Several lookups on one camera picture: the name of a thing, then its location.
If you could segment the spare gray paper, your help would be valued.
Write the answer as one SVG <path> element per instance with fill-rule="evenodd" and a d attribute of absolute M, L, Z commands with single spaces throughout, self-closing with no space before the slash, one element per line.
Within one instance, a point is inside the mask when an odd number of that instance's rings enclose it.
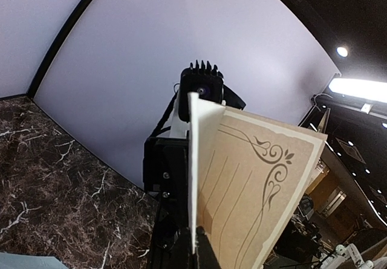
<path fill-rule="evenodd" d="M 259 268 L 299 201 L 327 136 L 188 95 L 189 224 L 221 268 Z"/>

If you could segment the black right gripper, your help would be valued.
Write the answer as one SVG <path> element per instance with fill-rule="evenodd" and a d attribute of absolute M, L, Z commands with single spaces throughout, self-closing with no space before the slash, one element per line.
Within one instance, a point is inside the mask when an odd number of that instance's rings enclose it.
<path fill-rule="evenodd" d="M 143 184 L 158 192 L 148 268 L 174 268 L 174 245 L 188 217 L 188 141 L 149 137 L 144 145 Z"/>

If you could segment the black right corner frame post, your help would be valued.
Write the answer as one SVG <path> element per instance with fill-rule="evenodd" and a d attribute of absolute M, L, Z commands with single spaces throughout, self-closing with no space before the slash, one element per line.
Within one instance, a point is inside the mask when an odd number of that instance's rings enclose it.
<path fill-rule="evenodd" d="M 75 6 L 71 14 L 68 16 L 63 26 L 59 30 L 58 34 L 52 41 L 49 49 L 45 53 L 44 58 L 42 59 L 41 64 L 39 65 L 33 80 L 27 90 L 26 95 L 30 99 L 34 99 L 36 96 L 41 83 L 44 80 L 51 64 L 53 63 L 55 57 L 57 56 L 60 48 L 66 41 L 67 37 L 71 33 L 72 29 L 77 24 L 80 17 L 83 15 L 88 6 L 92 3 L 93 0 L 80 0 L 79 3 Z"/>

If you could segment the light blue paper envelope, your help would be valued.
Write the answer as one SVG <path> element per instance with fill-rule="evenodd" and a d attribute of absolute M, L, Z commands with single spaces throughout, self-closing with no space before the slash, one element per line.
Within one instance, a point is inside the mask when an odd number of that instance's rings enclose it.
<path fill-rule="evenodd" d="M 67 269 L 68 267 L 52 256 L 29 256 L 22 254 L 1 253 L 1 268 Z"/>

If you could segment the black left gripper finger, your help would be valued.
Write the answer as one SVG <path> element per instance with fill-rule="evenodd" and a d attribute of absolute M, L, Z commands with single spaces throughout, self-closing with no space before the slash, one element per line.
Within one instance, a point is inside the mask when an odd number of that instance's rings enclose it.
<path fill-rule="evenodd" d="M 192 243 L 189 228 L 184 228 L 181 231 L 174 245 L 174 268 L 221 269 L 202 226 L 196 229 L 194 243 Z"/>

